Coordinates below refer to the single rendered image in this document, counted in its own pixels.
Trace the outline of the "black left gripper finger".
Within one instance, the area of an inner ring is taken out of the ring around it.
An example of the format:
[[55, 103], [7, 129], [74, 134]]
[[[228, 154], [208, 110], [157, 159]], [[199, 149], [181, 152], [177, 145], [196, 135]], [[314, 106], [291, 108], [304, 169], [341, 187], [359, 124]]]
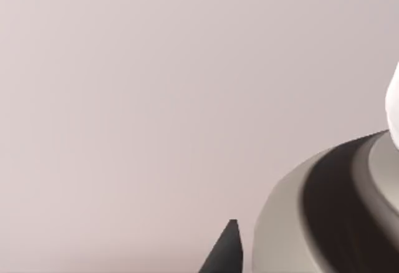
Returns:
[[198, 273], [243, 273], [243, 245], [237, 219], [230, 219]]

